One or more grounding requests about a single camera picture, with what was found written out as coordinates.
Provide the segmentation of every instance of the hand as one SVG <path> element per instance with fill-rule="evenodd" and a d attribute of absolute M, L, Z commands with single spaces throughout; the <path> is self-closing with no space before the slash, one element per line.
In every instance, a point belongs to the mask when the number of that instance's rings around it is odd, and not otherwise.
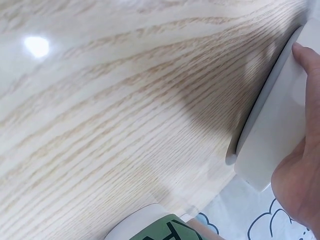
<path fill-rule="evenodd" d="M 305 139 L 276 168 L 271 185 L 287 213 L 320 239 L 320 55 L 298 43 L 292 52 L 308 76 Z"/>

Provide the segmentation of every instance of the wood grain surface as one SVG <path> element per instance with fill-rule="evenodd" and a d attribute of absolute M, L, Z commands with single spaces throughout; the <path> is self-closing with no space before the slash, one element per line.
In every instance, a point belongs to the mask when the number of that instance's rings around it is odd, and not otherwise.
<path fill-rule="evenodd" d="M 0 239 L 102 240 L 154 202 L 194 215 L 234 176 L 228 147 L 306 9 L 0 0 Z"/>

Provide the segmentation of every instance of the glossy surface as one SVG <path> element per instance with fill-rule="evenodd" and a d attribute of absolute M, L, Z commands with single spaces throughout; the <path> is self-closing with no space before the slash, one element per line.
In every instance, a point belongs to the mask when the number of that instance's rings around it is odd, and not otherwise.
<path fill-rule="evenodd" d="M 306 0 L 0 1 L 0 239 L 195 214 Z"/>
<path fill-rule="evenodd" d="M 296 41 L 320 53 L 320 21 L 310 19 Z M 305 70 L 290 53 L 234 167 L 258 191 L 269 187 L 277 166 L 306 135 L 306 83 Z"/>

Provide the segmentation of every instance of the green label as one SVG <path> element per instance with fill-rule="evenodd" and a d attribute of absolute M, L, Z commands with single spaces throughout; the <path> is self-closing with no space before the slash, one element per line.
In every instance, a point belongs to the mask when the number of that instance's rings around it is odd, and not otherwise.
<path fill-rule="evenodd" d="M 155 221 L 130 240 L 207 240 L 174 214 Z"/>

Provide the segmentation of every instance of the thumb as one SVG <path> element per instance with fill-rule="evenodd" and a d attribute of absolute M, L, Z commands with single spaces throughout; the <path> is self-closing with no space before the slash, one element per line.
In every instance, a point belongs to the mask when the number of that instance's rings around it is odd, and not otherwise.
<path fill-rule="evenodd" d="M 308 75 L 305 89 L 305 141 L 308 146 L 315 146 L 320 143 L 320 55 L 298 43 L 293 44 L 292 53 Z"/>

